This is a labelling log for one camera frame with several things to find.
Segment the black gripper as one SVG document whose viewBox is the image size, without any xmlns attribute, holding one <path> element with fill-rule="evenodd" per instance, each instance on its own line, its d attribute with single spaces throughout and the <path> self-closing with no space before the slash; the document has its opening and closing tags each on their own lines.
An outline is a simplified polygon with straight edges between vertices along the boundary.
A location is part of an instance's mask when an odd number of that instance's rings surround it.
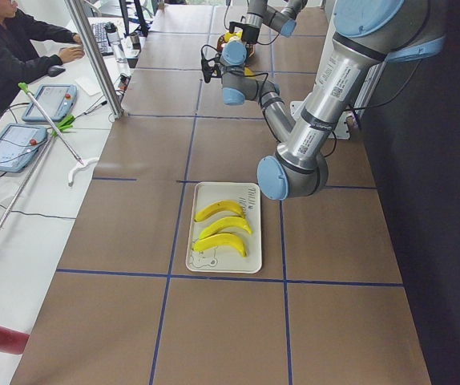
<svg viewBox="0 0 460 385">
<path fill-rule="evenodd" d="M 244 24 L 241 27 L 241 40 L 248 44 L 256 44 L 259 37 L 259 28 L 251 24 Z"/>
<path fill-rule="evenodd" d="M 221 79 L 223 75 L 226 74 L 228 69 L 228 65 L 225 61 L 217 61 L 214 62 L 213 70 L 212 70 L 212 78 L 213 79 Z"/>
</svg>

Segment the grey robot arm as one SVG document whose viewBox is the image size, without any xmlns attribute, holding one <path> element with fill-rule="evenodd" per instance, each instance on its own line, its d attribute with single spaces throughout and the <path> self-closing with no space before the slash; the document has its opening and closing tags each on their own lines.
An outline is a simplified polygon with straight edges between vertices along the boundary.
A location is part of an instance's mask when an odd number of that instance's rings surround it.
<svg viewBox="0 0 460 385">
<path fill-rule="evenodd" d="M 246 43 L 257 43 L 263 25 L 281 36 L 290 37 L 297 26 L 297 15 L 306 4 L 304 0 L 289 0 L 284 8 L 276 10 L 267 1 L 250 1 L 244 24 L 240 27 L 241 39 Z"/>
<path fill-rule="evenodd" d="M 333 51 L 305 98 L 297 118 L 291 117 L 269 80 L 248 77 L 247 47 L 268 26 L 289 37 L 304 1 L 289 1 L 280 11 L 266 1 L 251 1 L 244 22 L 231 22 L 242 35 L 223 46 L 214 59 L 201 60 L 205 82 L 222 80 L 223 101 L 241 105 L 256 101 L 279 143 L 257 166 L 261 192 L 271 200 L 305 197 L 320 191 L 328 178 L 321 148 L 337 126 L 352 94 L 369 69 L 383 62 L 425 59 L 442 50 L 447 1 L 339 1 L 334 8 Z"/>
</svg>

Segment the person's hand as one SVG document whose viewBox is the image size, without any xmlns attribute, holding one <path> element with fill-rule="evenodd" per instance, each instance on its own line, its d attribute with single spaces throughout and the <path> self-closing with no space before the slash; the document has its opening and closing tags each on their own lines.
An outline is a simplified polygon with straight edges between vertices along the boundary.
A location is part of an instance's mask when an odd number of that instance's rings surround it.
<svg viewBox="0 0 460 385">
<path fill-rule="evenodd" d="M 59 51 L 58 56 L 63 63 L 70 63 L 81 59 L 85 55 L 82 47 L 67 47 Z"/>
</svg>

